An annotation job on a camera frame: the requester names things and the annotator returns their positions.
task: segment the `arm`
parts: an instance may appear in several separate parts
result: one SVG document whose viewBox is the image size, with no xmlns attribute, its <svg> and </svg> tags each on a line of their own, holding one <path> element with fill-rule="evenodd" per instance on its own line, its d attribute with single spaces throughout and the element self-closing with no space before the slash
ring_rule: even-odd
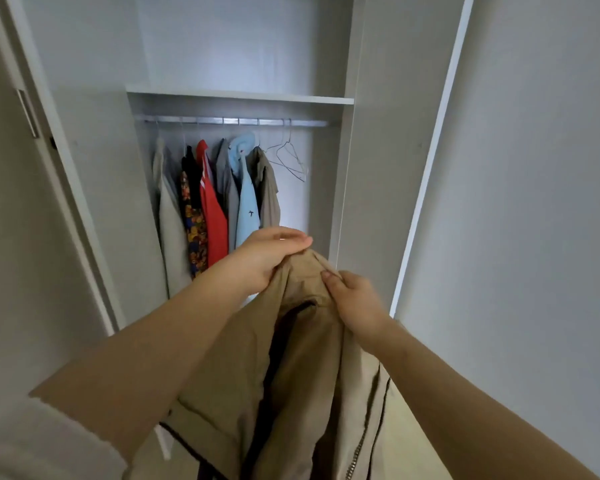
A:
<svg viewBox="0 0 600 480">
<path fill-rule="evenodd" d="M 30 395 L 110 442 L 130 463 L 229 316 L 266 288 L 286 255 L 311 242 L 288 228 L 254 232 L 163 306 L 67 364 Z"/>
<path fill-rule="evenodd" d="M 454 479 L 598 478 L 392 320 L 368 280 L 346 271 L 343 280 L 323 278 L 342 320 L 389 372 Z"/>
</svg>

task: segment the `red shirt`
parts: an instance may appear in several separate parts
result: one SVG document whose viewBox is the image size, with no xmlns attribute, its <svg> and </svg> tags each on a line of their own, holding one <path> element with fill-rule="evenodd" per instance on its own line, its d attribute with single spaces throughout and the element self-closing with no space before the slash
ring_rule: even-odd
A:
<svg viewBox="0 0 600 480">
<path fill-rule="evenodd" d="M 200 178 L 200 197 L 202 199 L 202 211 L 205 213 L 207 222 L 208 238 L 208 265 L 212 266 L 229 254 L 229 236 L 226 217 L 218 200 L 214 185 L 209 177 L 209 158 L 207 156 L 207 143 L 200 140 L 196 147 L 196 160 L 202 171 Z"/>
</svg>

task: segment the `light blue shirt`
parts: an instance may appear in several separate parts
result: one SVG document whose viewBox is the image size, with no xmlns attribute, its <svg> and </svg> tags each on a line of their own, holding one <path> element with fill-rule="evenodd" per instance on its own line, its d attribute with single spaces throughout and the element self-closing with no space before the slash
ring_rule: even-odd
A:
<svg viewBox="0 0 600 480">
<path fill-rule="evenodd" d="M 247 170 L 247 155 L 256 146 L 253 133 L 240 135 L 229 143 L 229 165 L 240 182 L 240 205 L 238 207 L 238 226 L 235 231 L 235 247 L 243 243 L 253 231 L 260 228 L 258 201 L 253 182 Z"/>
</svg>

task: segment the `clothes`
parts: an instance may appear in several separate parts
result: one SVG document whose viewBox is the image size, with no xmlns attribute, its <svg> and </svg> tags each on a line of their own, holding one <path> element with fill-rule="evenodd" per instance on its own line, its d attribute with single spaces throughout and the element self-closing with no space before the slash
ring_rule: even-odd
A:
<svg viewBox="0 0 600 480">
<path fill-rule="evenodd" d="M 209 174 L 211 163 L 207 155 L 208 146 L 205 140 L 200 140 L 196 147 L 196 160 L 202 168 L 200 179 L 200 197 L 202 210 L 207 223 L 208 234 L 208 265 L 213 266 L 229 252 L 226 217 L 216 199 L 216 191 Z"/>
<path fill-rule="evenodd" d="M 247 156 L 247 169 L 253 181 L 260 213 L 260 227 L 280 225 L 278 185 L 273 167 L 261 147 L 256 146 Z"/>
<path fill-rule="evenodd" d="M 224 139 L 216 155 L 216 190 L 218 202 L 227 221 L 229 252 L 235 249 L 240 194 L 229 165 L 229 140 Z"/>
<path fill-rule="evenodd" d="M 191 282 L 187 234 L 180 217 L 180 192 L 176 178 L 180 172 L 173 161 L 164 156 L 164 141 L 158 138 L 153 158 L 153 180 L 158 201 L 160 247 L 166 273 L 168 296 L 172 297 Z"/>
<path fill-rule="evenodd" d="M 247 170 L 247 155 L 255 146 L 253 133 L 246 133 L 234 138 L 229 144 L 229 165 L 233 176 L 240 184 L 240 205 L 238 207 L 238 224 L 235 231 L 235 247 L 243 243 L 253 231 L 260 228 L 258 201 L 253 182 Z"/>
<path fill-rule="evenodd" d="M 39 399 L 0 419 L 0 480 L 120 480 L 126 469 L 111 444 Z"/>
<path fill-rule="evenodd" d="M 161 423 L 216 477 L 381 478 L 388 374 L 344 329 L 324 269 L 312 251 L 283 261 Z"/>
<path fill-rule="evenodd" d="M 192 278 L 202 273 L 208 266 L 207 223 L 202 212 L 200 189 L 198 185 L 195 185 L 191 191 L 190 186 L 190 182 L 198 183 L 200 178 L 202 178 L 202 170 L 193 158 L 191 147 L 188 146 L 187 155 L 182 159 L 180 185 Z"/>
</svg>

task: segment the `sleeve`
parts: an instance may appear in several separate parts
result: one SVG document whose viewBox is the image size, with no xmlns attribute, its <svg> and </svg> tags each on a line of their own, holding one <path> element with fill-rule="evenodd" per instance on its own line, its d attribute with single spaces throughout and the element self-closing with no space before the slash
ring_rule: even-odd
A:
<svg viewBox="0 0 600 480">
<path fill-rule="evenodd" d="M 126 469 L 111 444 L 39 399 L 0 420 L 0 478 L 119 480 Z"/>
</svg>

